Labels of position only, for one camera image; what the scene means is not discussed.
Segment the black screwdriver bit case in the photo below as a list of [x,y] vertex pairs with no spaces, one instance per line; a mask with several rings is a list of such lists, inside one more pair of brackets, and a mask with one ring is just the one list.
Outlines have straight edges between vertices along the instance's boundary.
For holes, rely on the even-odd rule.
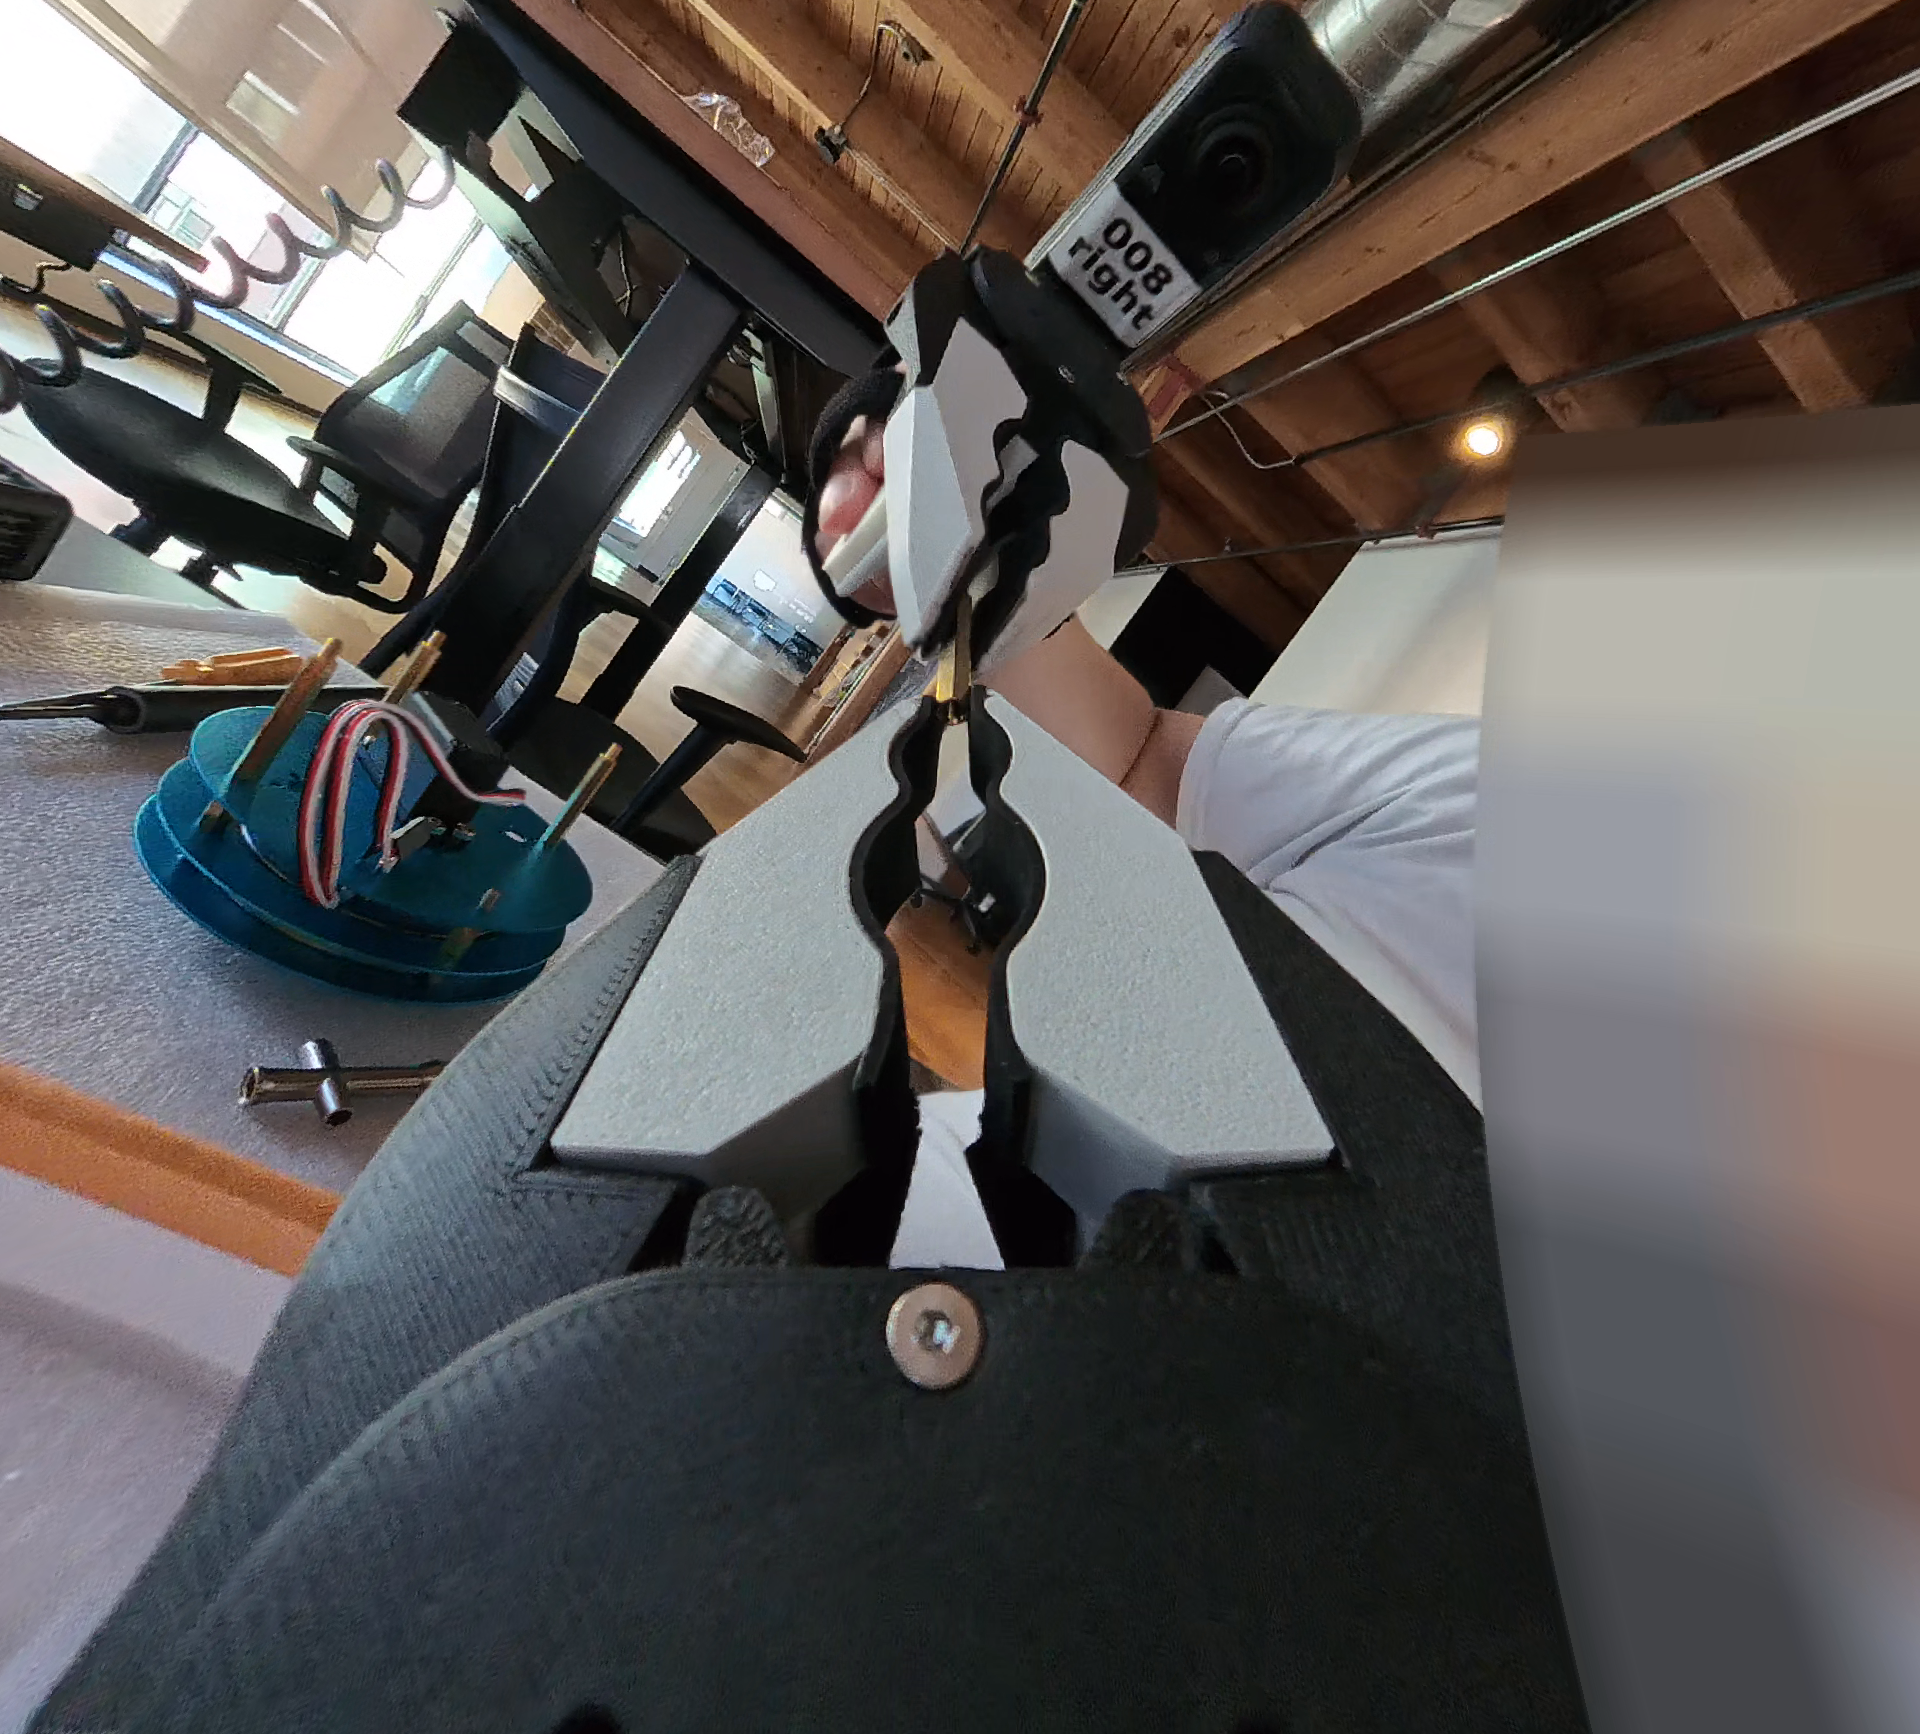
[[2,458],[0,508],[0,579],[26,584],[47,563],[76,513],[55,488],[9,458]]

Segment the metal ceiling pipe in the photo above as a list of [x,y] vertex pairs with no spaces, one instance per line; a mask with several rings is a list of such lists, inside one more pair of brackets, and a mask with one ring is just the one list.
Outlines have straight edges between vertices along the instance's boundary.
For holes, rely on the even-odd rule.
[[1017,157],[1019,157],[1021,142],[1025,142],[1025,139],[1042,123],[1042,119],[1045,119],[1042,101],[1045,101],[1048,87],[1052,84],[1056,74],[1059,74],[1059,71],[1063,67],[1063,62],[1067,62],[1069,42],[1072,42],[1072,36],[1076,36],[1076,32],[1077,32],[1077,24],[1081,24],[1081,18],[1087,15],[1088,2],[1093,2],[1093,0],[1069,0],[1069,2],[1067,2],[1063,15],[1060,15],[1060,21],[1059,21],[1059,29],[1056,29],[1056,33],[1052,33],[1052,42],[1048,45],[1048,54],[1045,54],[1045,60],[1042,60],[1042,66],[1039,66],[1039,71],[1035,71],[1035,80],[1034,80],[1029,90],[1027,90],[1027,92],[1019,100],[1019,105],[1017,105],[1017,119],[1012,119],[1012,123],[1010,123],[1010,132],[1008,132],[1008,139],[1004,139],[1004,146],[1001,146],[998,156],[996,156],[993,173],[990,173],[990,178],[989,178],[989,187],[984,187],[984,192],[979,194],[979,202],[976,202],[976,209],[974,209],[974,215],[970,215],[970,225],[969,225],[969,232],[962,233],[962,240],[958,243],[958,253],[969,253],[969,250],[979,243],[979,232],[984,228],[989,215],[990,215],[990,209],[993,209],[993,202],[996,202],[996,198],[998,198],[998,192],[1001,192],[1001,187],[1004,187],[1004,181],[1008,181],[1008,174],[1010,174]]

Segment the black servo motor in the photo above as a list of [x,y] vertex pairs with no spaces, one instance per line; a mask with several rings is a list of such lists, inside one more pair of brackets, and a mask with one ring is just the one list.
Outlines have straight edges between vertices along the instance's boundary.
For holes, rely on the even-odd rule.
[[[511,772],[499,744],[480,722],[458,701],[432,689],[414,689],[402,701],[406,712],[424,724],[428,737],[441,753],[462,786],[476,793],[503,789]],[[463,845],[473,840],[480,806],[462,798],[458,782],[437,772],[424,758],[424,786],[400,806],[400,850],[410,853],[428,841]]]

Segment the metal cross socket wrench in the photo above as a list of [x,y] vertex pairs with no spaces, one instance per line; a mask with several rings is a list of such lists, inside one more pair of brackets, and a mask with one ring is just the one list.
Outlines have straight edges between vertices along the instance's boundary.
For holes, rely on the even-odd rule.
[[420,1099],[441,1073],[444,1061],[347,1068],[331,1041],[311,1038],[302,1044],[302,1058],[293,1068],[251,1068],[235,1104],[241,1110],[310,1107],[326,1127],[344,1127],[359,1104]]

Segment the black mesh office chair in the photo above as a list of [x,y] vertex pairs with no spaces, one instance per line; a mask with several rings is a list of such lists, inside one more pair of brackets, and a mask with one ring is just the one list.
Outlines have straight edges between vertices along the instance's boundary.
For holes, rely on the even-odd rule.
[[182,575],[200,585],[251,567],[406,615],[430,591],[444,536],[478,484],[511,349],[511,336],[451,306],[344,388],[311,436],[286,443],[304,458],[297,478],[231,433],[257,378],[200,340],[200,415],[105,370],[65,385],[21,384],[19,404],[62,457],[135,503],[121,543],[155,553],[179,540],[197,556]]

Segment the wooden top standing desk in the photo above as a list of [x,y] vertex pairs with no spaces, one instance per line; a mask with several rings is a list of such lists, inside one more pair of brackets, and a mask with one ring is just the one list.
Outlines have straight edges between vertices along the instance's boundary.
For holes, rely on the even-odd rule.
[[768,325],[821,366],[859,374],[897,285],[585,11],[438,2],[499,47],[587,173],[683,250],[683,270],[437,617],[444,647],[424,689],[480,712],[739,330]]
[[33,301],[47,273],[93,268],[109,244],[140,240],[166,260],[158,268],[169,281],[182,281],[179,268],[203,273],[206,257],[176,236],[155,228],[100,188],[83,187],[2,142],[2,232],[36,249],[33,281],[2,275],[2,292]]

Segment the white foam sheet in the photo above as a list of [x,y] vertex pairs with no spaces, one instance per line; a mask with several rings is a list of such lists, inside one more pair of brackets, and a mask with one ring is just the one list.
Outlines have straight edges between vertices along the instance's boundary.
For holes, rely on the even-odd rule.
[[[220,603],[5,584],[2,701],[147,681],[186,657],[276,641],[318,647],[285,620]],[[371,1100],[347,1127],[311,1110],[241,1110],[245,1071],[289,1064],[310,1038],[328,1038],[349,1068],[451,1061],[496,1005],[375,1002],[193,927],[131,845],[135,812],[179,754],[179,734],[2,727],[2,1064],[344,1193],[409,1104]],[[593,900],[549,975],[661,874],[590,820],[568,845],[593,876]]]

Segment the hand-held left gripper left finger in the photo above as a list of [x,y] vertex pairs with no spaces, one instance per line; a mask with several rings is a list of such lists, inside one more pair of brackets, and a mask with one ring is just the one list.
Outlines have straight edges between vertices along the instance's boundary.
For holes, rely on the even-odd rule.
[[949,719],[897,703],[697,857],[577,1085],[558,1162],[755,1189],[783,1218],[900,1202],[917,1100],[887,929]]

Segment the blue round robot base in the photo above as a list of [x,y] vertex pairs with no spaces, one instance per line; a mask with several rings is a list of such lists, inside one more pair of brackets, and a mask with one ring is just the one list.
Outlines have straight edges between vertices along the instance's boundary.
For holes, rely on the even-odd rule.
[[285,971],[385,1002],[487,1005],[539,976],[593,900],[587,864],[520,789],[476,793],[473,840],[400,850],[400,806],[424,786],[421,722],[376,722],[375,699],[310,712],[221,833],[197,833],[211,789],[269,710],[213,712],[131,829],[155,886],[200,929]]

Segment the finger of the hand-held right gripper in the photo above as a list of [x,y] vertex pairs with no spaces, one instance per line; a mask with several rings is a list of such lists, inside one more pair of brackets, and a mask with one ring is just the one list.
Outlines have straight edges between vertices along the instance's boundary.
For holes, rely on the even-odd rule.
[[996,634],[974,623],[974,679],[993,681],[1050,640],[1117,571],[1117,547],[1131,503],[1112,461],[1084,444],[1060,447],[1067,503],[1042,532],[1045,556],[1027,570],[1021,591]]
[[1050,451],[1025,415],[1004,353],[958,320],[883,425],[887,578],[912,650],[938,650],[939,620],[989,548],[990,508]]

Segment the black precision screwdriver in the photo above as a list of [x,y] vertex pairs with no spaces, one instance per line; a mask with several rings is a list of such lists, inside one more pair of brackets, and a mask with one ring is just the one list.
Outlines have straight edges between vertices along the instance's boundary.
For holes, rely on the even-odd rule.
[[276,708],[289,686],[105,686],[2,703],[2,724],[90,722],[112,734],[190,733],[213,712]]

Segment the large glass window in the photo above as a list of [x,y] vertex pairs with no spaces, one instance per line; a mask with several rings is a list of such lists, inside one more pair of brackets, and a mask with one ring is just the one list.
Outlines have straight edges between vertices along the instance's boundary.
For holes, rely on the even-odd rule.
[[209,260],[261,266],[269,223],[320,244],[323,188],[368,216],[414,201],[385,233],[328,260],[293,257],[245,309],[295,349],[366,373],[455,298],[480,304],[503,268],[437,150],[396,105],[444,39],[428,0],[2,0],[2,136],[138,212]]

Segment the person's right hand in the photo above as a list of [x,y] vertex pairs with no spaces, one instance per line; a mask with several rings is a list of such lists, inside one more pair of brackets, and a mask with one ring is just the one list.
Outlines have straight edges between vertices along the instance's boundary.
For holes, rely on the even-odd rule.
[[818,563],[842,543],[883,492],[883,427],[856,420],[827,461],[818,488],[818,532],[813,553]]

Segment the thin metal ceiling conduit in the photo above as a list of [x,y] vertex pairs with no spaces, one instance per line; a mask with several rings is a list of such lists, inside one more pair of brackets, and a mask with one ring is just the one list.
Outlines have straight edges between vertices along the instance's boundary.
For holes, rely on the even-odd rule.
[[[1628,374],[1640,374],[1640,373],[1649,373],[1651,366],[1664,366],[1670,361],[1682,361],[1682,358],[1704,356],[1711,349],[1728,349],[1735,343],[1754,340],[1754,339],[1773,333],[1773,330],[1822,320],[1822,318],[1837,315],[1837,313],[1853,309],[1853,306],[1871,306],[1877,301],[1889,301],[1889,298],[1898,298],[1898,295],[1905,295],[1915,290],[1916,290],[1916,270],[1912,268],[1912,270],[1882,275],[1877,281],[1860,281],[1860,285],[1847,287],[1847,290],[1815,295],[1809,301],[1764,309],[1758,315],[1739,318],[1739,320],[1716,326],[1716,330],[1704,330],[1694,336],[1682,336],[1678,340],[1664,340],[1656,349],[1622,356],[1616,361],[1584,366],[1584,370],[1557,374],[1557,378],[1549,378],[1539,384],[1523,384],[1523,385],[1512,388],[1504,399],[1507,404],[1523,404],[1523,399],[1530,404],[1530,399],[1546,399],[1546,396],[1554,396],[1561,392],[1574,392],[1574,388],[1588,385],[1588,384],[1608,384],[1608,381],[1618,381]],[[1374,443],[1404,439],[1411,433],[1423,433],[1423,430],[1432,430],[1440,425],[1470,422],[1478,415],[1481,415],[1481,405],[1473,404],[1473,405],[1443,408],[1439,415],[1415,416],[1411,422],[1392,422],[1392,425],[1371,427],[1371,430],[1363,430],[1357,436],[1338,439],[1332,444],[1321,444],[1321,447],[1311,447],[1302,454],[1284,457],[1280,467],[1284,470],[1309,467],[1314,461],[1324,461],[1332,457],[1346,457],[1346,454],[1369,447]]]
[[1908,67],[1905,74],[1898,74],[1898,76],[1875,84],[1871,90],[1860,90],[1860,92],[1850,97],[1847,101],[1837,101],[1834,107],[1827,107],[1815,115],[1806,115],[1806,119],[1785,128],[1782,132],[1773,132],[1763,142],[1750,142],[1749,146],[1725,156],[1719,164],[1698,167],[1691,174],[1681,178],[1678,183],[1659,187],[1656,192],[1643,194],[1640,201],[1636,201],[1618,212],[1609,212],[1609,215],[1588,223],[1584,228],[1561,233],[1554,243],[1539,244],[1530,253],[1523,253],[1519,260],[1504,263],[1499,268],[1485,270],[1483,275],[1478,275],[1476,281],[1467,281],[1463,287],[1443,290],[1432,301],[1426,301],[1415,309],[1408,309],[1404,315],[1400,315],[1387,325],[1378,325],[1378,326],[1374,326],[1363,336],[1354,336],[1347,340],[1338,340],[1335,346],[1328,346],[1326,353],[1321,353],[1309,361],[1293,361],[1277,374],[1264,378],[1260,384],[1238,385],[1238,388],[1222,388],[1215,404],[1207,404],[1204,408],[1190,411],[1184,416],[1176,415],[1157,433],[1157,443],[1162,444],[1162,443],[1169,443],[1184,430],[1197,430],[1198,425],[1224,416],[1229,408],[1245,408],[1253,399],[1284,388],[1286,384],[1321,374],[1321,373],[1332,370],[1335,364],[1340,364],[1352,356],[1360,356],[1360,353],[1374,349],[1390,339],[1400,339],[1415,326],[1423,326],[1426,320],[1439,318],[1440,313],[1446,313],[1452,306],[1460,306],[1467,301],[1490,295],[1497,287],[1504,287],[1507,281],[1514,281],[1514,278],[1528,275],[1528,273],[1535,273],[1552,263],[1559,263],[1559,260],[1570,257],[1574,250],[1591,244],[1598,236],[1616,233],[1616,232],[1639,223],[1640,216],[1647,216],[1651,212],[1666,212],[1670,205],[1681,202],[1682,198],[1691,198],[1691,192],[1719,187],[1719,183],[1730,181],[1736,173],[1744,173],[1749,167],[1768,164],[1768,161],[1789,152],[1794,146],[1798,146],[1809,139],[1822,139],[1827,132],[1834,132],[1840,123],[1847,123],[1863,114],[1871,114],[1877,107],[1887,107],[1895,100],[1901,100],[1902,92],[1915,92],[1915,90],[1916,90],[1916,67]]

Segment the person's right forearm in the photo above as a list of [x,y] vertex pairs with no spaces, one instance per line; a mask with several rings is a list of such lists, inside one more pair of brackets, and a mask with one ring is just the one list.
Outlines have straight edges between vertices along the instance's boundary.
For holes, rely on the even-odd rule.
[[1081,617],[1063,620],[1045,641],[998,664],[984,686],[1141,809],[1176,824],[1181,778],[1204,719],[1157,708]]

